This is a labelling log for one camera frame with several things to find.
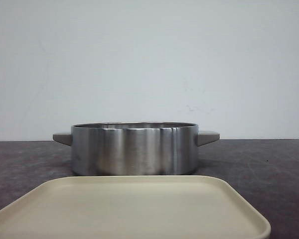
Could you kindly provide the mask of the stainless steel steamer pot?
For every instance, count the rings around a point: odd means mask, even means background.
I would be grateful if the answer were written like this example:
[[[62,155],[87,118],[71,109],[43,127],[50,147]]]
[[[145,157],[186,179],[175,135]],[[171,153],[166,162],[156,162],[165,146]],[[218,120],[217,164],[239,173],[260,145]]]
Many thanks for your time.
[[[77,175],[184,175],[196,170],[198,148],[219,140],[188,122],[104,122],[76,124],[55,133],[71,147]]]

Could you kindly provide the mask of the cream rectangular plastic tray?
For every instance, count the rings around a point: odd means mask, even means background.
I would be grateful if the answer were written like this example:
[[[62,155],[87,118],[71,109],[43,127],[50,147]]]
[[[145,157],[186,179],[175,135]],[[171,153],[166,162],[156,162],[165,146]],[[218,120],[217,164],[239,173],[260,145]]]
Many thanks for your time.
[[[0,210],[0,239],[268,239],[224,180],[96,176],[47,181]]]

